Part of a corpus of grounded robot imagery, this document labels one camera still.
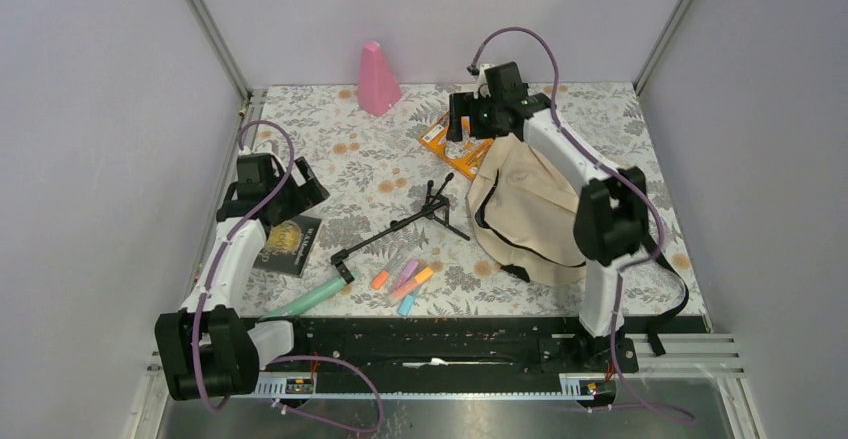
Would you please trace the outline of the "orange activity book box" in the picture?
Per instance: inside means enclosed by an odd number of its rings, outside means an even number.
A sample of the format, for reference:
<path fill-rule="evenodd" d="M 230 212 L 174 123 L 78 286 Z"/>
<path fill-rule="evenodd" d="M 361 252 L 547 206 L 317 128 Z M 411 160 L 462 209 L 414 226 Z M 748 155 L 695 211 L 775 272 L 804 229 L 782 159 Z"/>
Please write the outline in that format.
<path fill-rule="evenodd" d="M 447 140 L 449 115 L 443 114 L 419 137 L 419 143 L 450 165 L 465 178 L 473 181 L 482 165 L 493 139 L 476 139 L 468 132 L 469 120 L 461 119 L 463 137 L 459 142 Z"/>

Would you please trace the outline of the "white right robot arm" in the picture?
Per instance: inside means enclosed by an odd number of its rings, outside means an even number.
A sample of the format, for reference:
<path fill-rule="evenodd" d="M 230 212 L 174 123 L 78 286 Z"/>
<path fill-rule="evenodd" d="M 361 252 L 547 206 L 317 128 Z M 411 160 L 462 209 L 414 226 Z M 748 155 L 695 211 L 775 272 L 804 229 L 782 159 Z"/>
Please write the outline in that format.
<path fill-rule="evenodd" d="M 473 64 L 470 92 L 449 97 L 446 138 L 491 145 L 468 191 L 479 243 L 521 277 L 553 285 L 585 280 L 575 361 L 597 371 L 613 357 L 606 337 L 623 318 L 616 276 L 648 234 L 645 178 L 605 159 L 532 94 L 514 62 Z"/>

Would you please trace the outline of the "cream canvas backpack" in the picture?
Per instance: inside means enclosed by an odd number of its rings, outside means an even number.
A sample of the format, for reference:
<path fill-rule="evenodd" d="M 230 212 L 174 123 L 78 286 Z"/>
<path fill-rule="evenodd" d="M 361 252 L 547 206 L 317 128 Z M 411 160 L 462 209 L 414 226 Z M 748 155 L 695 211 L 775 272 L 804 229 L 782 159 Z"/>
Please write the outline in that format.
<path fill-rule="evenodd" d="M 476 240 L 508 274 L 558 287 L 587 277 L 573 235 L 578 194 L 515 136 L 491 143 L 467 193 Z"/>

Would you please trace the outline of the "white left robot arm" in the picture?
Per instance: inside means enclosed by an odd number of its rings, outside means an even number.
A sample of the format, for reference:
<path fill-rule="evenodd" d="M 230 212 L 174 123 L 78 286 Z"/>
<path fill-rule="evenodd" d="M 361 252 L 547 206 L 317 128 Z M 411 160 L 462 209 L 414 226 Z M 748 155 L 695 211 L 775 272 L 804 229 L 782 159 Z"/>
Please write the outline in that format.
<path fill-rule="evenodd" d="M 274 359 L 288 370 L 307 363 L 311 346 L 289 321 L 248 326 L 237 310 L 271 229 L 328 196 L 303 157 L 289 165 L 272 153 L 238 157 L 199 279 L 178 310 L 160 315 L 154 326 L 172 399 L 248 394 Z"/>

